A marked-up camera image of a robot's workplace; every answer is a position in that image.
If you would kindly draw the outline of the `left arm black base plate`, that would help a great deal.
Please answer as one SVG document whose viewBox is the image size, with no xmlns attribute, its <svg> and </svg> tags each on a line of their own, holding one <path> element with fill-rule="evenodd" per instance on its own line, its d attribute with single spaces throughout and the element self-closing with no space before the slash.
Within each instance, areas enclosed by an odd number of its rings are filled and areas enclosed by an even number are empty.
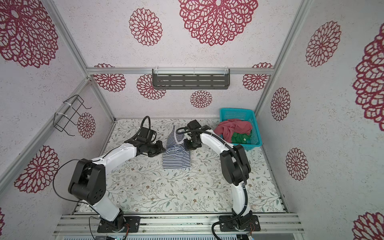
<svg viewBox="0 0 384 240">
<path fill-rule="evenodd" d="M 101 219 L 97 233 L 137 233 L 140 221 L 139 216 L 119 216 L 113 222 Z"/>
</svg>

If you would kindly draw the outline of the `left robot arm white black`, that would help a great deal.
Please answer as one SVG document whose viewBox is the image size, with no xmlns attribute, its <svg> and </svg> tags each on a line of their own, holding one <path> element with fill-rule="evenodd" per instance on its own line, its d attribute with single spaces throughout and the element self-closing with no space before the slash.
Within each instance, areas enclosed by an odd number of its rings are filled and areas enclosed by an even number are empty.
<svg viewBox="0 0 384 240">
<path fill-rule="evenodd" d="M 109 153 L 92 160 L 82 159 L 76 164 L 68 192 L 85 201 L 108 222 L 118 218 L 121 210 L 110 200 L 106 193 L 106 175 L 139 155 L 153 158 L 165 152 L 162 141 L 143 143 L 130 141 L 112 149 Z"/>
</svg>

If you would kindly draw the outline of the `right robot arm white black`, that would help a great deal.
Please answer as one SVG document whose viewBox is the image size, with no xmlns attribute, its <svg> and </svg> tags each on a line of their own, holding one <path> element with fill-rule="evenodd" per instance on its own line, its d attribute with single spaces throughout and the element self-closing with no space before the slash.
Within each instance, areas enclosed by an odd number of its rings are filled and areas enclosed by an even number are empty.
<svg viewBox="0 0 384 240">
<path fill-rule="evenodd" d="M 187 136 L 184 143 L 188 150 L 196 150 L 206 145 L 219 155 L 222 175 L 231 185 L 233 215 L 237 218 L 248 215 L 251 209 L 248 203 L 247 185 L 251 167 L 244 147 L 226 142 L 212 130 L 181 132 L 178 129 L 177 134 Z"/>
</svg>

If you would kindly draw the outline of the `blue white striped tank top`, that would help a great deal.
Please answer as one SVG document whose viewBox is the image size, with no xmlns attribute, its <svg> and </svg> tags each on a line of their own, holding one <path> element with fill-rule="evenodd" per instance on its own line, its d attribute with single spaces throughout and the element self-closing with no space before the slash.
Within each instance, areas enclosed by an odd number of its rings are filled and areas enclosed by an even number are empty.
<svg viewBox="0 0 384 240">
<path fill-rule="evenodd" d="M 184 134 L 176 133 L 177 127 L 173 125 L 168 136 L 166 151 L 162 153 L 162 164 L 164 169 L 187 169 L 191 167 L 191 154 L 186 149 Z"/>
</svg>

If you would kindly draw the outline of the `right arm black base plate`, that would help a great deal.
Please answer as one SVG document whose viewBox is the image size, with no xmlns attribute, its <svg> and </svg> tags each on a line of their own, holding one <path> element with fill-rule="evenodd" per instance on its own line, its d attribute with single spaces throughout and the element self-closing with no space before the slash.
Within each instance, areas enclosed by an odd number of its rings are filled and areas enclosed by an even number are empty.
<svg viewBox="0 0 384 240">
<path fill-rule="evenodd" d="M 220 224 L 221 232 L 259 232 L 261 226 L 256 215 L 247 214 L 236 220 Z"/>
</svg>

